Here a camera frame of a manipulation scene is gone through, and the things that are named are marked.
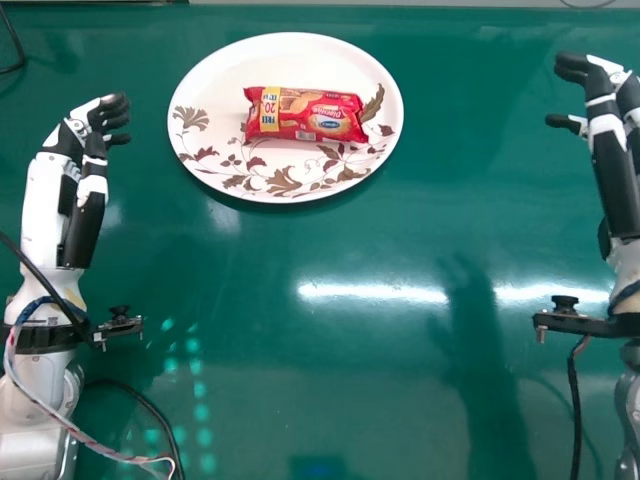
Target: green table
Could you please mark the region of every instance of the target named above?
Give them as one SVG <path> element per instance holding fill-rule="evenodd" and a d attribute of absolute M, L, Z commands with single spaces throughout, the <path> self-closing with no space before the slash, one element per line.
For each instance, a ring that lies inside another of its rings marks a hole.
<path fill-rule="evenodd" d="M 143 342 L 83 357 L 175 426 L 187 477 L 533 480 L 568 477 L 565 358 L 531 315 L 577 292 L 603 314 L 613 274 L 586 147 L 543 124 L 582 113 L 558 49 L 639 66 L 640 13 L 411 8 L 11 7 L 28 67 L 0 78 L 0 225 L 18 238 L 27 163 L 61 113 L 104 92 L 133 103 L 82 291 L 94 320 L 130 303 Z M 269 207 L 200 186 L 166 135 L 169 99 L 210 52 L 267 32 L 333 35 L 377 57 L 405 99 L 400 143 L 360 187 Z M 3 45 L 2 51 L 8 51 Z M 1 256 L 0 292 L 19 284 Z M 619 342 L 580 357 L 582 480 L 622 445 Z M 164 450 L 118 392 L 77 421 L 114 447 Z M 83 450 L 79 479 L 149 478 Z"/>

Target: red snack packet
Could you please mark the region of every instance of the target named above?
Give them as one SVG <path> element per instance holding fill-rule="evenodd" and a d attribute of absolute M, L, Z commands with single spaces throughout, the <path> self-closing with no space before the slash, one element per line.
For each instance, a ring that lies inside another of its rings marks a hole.
<path fill-rule="evenodd" d="M 353 93 L 284 87 L 250 87 L 244 95 L 253 105 L 245 136 L 323 142 L 366 143 L 359 114 L 360 97 Z"/>

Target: black bracket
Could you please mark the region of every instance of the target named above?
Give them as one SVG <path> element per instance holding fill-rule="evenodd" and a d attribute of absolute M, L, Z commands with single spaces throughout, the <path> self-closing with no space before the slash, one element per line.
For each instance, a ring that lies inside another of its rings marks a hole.
<path fill-rule="evenodd" d="M 144 320 L 140 315 L 129 317 L 127 315 L 129 305 L 112 307 L 109 311 L 113 314 L 111 320 L 91 330 L 91 338 L 95 347 L 101 347 L 104 352 L 107 350 L 107 340 L 124 335 L 137 334 L 142 340 Z"/>
<path fill-rule="evenodd" d="M 640 314 L 623 313 L 603 319 L 582 315 L 575 309 L 578 298 L 554 295 L 553 310 L 541 310 L 533 316 L 533 327 L 540 343 L 544 343 L 547 331 L 591 335 L 600 338 L 639 338 Z"/>

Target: wire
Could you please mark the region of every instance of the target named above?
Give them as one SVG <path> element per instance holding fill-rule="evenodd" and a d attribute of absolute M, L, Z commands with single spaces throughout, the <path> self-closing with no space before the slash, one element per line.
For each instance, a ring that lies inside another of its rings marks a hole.
<path fill-rule="evenodd" d="M 573 3 L 567 2 L 567 0 L 560 0 L 560 3 L 565 7 L 573 8 L 574 10 L 594 10 L 598 8 L 608 7 L 616 3 L 617 0 L 605 0 L 602 3 L 596 3 L 595 5 L 574 5 Z"/>
<path fill-rule="evenodd" d="M 618 305 L 627 300 L 628 298 L 633 297 L 636 293 L 640 292 L 640 280 L 636 280 L 633 283 L 630 283 L 626 287 L 624 287 L 618 294 L 615 296 L 613 300 L 609 303 L 609 308 L 607 309 L 607 315 L 612 317 L 614 315 L 614 310 Z"/>
<path fill-rule="evenodd" d="M 169 442 L 171 456 L 176 462 L 176 479 L 184 480 L 185 478 L 184 468 L 182 466 L 182 461 L 180 460 L 180 450 L 178 448 L 178 443 L 176 442 L 176 438 L 173 435 L 173 430 L 171 428 L 171 425 L 169 424 L 169 421 L 166 419 L 163 413 L 158 409 L 158 407 L 156 407 L 151 402 L 151 400 L 149 400 L 142 393 L 138 392 L 130 385 L 127 385 L 126 383 L 123 383 L 123 382 L 119 382 L 117 380 L 110 380 L 110 379 L 94 380 L 93 382 L 88 383 L 86 385 L 86 388 L 90 389 L 90 388 L 102 387 L 102 386 L 116 387 L 128 393 L 140 405 L 142 405 L 151 414 L 151 416 L 153 416 L 158 421 L 158 423 L 162 427 L 162 430 L 164 431 L 165 437 Z"/>
<path fill-rule="evenodd" d="M 582 450 L 582 409 L 580 406 L 580 391 L 578 390 L 578 375 L 576 373 L 575 359 L 584 352 L 589 345 L 590 335 L 583 336 L 571 349 L 567 358 L 567 377 L 571 390 L 571 403 L 573 405 L 573 455 L 571 456 L 571 480 L 578 480 L 580 471 L 580 454 Z"/>
<path fill-rule="evenodd" d="M 64 428 L 69 433 L 69 435 L 71 435 L 73 438 L 78 440 L 80 443 L 86 445 L 87 448 L 93 450 L 94 452 L 104 457 L 110 458 L 112 460 L 116 460 L 122 463 L 137 465 L 143 468 L 144 470 L 146 470 L 147 472 L 151 473 L 156 479 L 171 480 L 176 470 L 176 461 L 172 457 L 168 455 L 157 455 L 155 457 L 124 455 L 112 448 L 102 445 L 101 443 L 96 441 L 94 438 L 90 437 L 89 435 L 84 433 L 82 430 L 80 430 L 73 422 L 71 422 L 69 419 L 67 419 L 63 415 L 61 415 L 57 410 L 55 410 L 50 405 L 45 403 L 42 399 L 40 399 L 38 395 L 33 393 L 19 378 L 15 370 L 15 355 L 16 355 L 16 346 L 18 344 L 18 338 L 20 337 L 20 331 L 22 330 L 22 326 L 27 322 L 29 317 L 35 312 L 35 310 L 37 310 L 37 308 L 40 305 L 44 303 L 50 303 L 51 301 L 53 301 L 53 303 L 55 303 L 63 311 L 63 313 L 67 315 L 67 317 L 72 322 L 74 327 L 79 330 L 79 333 L 82 333 L 83 336 L 88 336 L 88 334 L 85 332 L 85 330 L 82 329 L 81 321 L 78 320 L 75 314 L 71 311 L 71 308 L 69 308 L 69 306 L 65 303 L 65 301 L 60 297 L 58 292 L 56 292 L 56 290 L 53 288 L 51 283 L 49 283 L 47 278 L 42 274 L 42 272 L 38 269 L 38 267 L 36 267 L 31 262 L 31 260 L 29 260 L 29 258 L 24 254 L 24 252 L 22 252 L 11 241 L 11 239 L 2 231 L 0 231 L 0 241 L 2 241 L 2 243 L 4 243 L 14 253 L 14 255 L 16 255 L 20 259 L 20 261 L 27 267 L 27 269 L 33 274 L 33 276 L 36 279 L 38 279 L 38 281 L 42 284 L 44 289 L 47 290 L 47 292 L 51 295 L 51 298 L 40 297 L 30 302 L 23 309 L 20 315 L 18 315 L 15 321 L 15 324 L 11 327 L 11 330 L 9 331 L 9 335 L 7 337 L 7 342 L 4 350 L 4 358 L 3 358 L 3 366 L 5 369 L 6 375 L 13 382 L 13 384 L 18 388 L 18 390 L 20 390 L 24 395 L 27 396 L 27 398 L 31 401 L 31 403 L 36 405 L 43 412 L 45 412 L 50 418 L 52 418 L 54 421 L 59 423 L 62 426 L 62 428 Z M 140 394 L 138 395 L 139 396 L 136 397 L 138 400 L 144 399 L 142 395 Z M 159 414 L 157 409 L 153 407 L 153 405 L 150 402 L 146 401 L 146 403 L 143 403 L 143 405 L 147 409 L 151 407 L 154 413 Z M 157 416 L 156 418 L 158 419 L 163 418 L 164 420 L 163 428 L 165 427 L 165 425 L 168 426 L 168 423 L 166 419 L 164 419 L 164 417 Z M 156 471 L 150 466 L 154 463 L 159 463 L 159 462 L 169 463 L 170 468 L 169 468 L 168 474 L 166 475 L 161 474 L 160 472 Z"/>
<path fill-rule="evenodd" d="M 40 282 L 43 288 L 47 291 L 47 293 L 51 295 L 54 303 L 60 308 L 60 310 L 62 310 L 62 313 L 66 315 L 66 317 L 71 322 L 71 325 L 73 325 L 73 328 L 76 330 L 78 335 L 80 335 L 82 340 L 93 346 L 91 337 L 89 336 L 87 329 L 83 326 L 82 320 L 80 320 L 71 311 L 71 308 L 69 308 L 67 303 L 60 297 L 60 295 L 58 295 L 58 292 L 56 292 L 55 288 L 53 288 L 53 285 L 51 285 L 49 280 L 47 280 L 47 277 L 42 274 L 38 267 L 36 267 L 33 262 L 29 260 L 29 257 L 27 257 L 24 252 L 20 250 L 20 248 L 15 243 L 13 243 L 13 241 L 2 231 L 0 231 L 0 241 L 4 243 L 16 257 L 18 257 L 20 262 L 22 262 L 22 264 L 27 267 L 27 270 L 31 272 L 36 280 L 38 280 L 38 282 Z"/>
<path fill-rule="evenodd" d="M 13 44 L 16 46 L 16 51 L 18 52 L 18 61 L 13 65 L 9 65 L 8 67 L 0 68 L 0 75 L 3 73 L 13 72 L 22 68 L 25 63 L 27 63 L 27 58 L 24 55 L 24 49 L 22 48 L 22 43 L 20 43 L 20 39 L 18 38 L 18 34 L 16 33 L 11 20 L 7 16 L 7 12 L 4 10 L 4 6 L 0 2 L 0 15 L 2 16 L 5 25 L 7 26 L 7 30 L 9 31 L 9 35 L 11 36 L 11 40 L 13 40 Z"/>

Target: paper plate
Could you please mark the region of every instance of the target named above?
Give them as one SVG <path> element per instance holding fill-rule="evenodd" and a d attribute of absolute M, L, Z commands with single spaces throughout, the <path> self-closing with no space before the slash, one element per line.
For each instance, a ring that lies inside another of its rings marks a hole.
<path fill-rule="evenodd" d="M 260 138 L 247 142 L 243 88 L 282 86 L 357 93 L 368 144 Z M 242 40 L 198 63 L 169 106 L 171 145 L 210 187 L 254 202 L 295 203 L 346 190 L 393 151 L 404 119 L 395 81 L 371 55 L 323 35 L 274 33 Z"/>

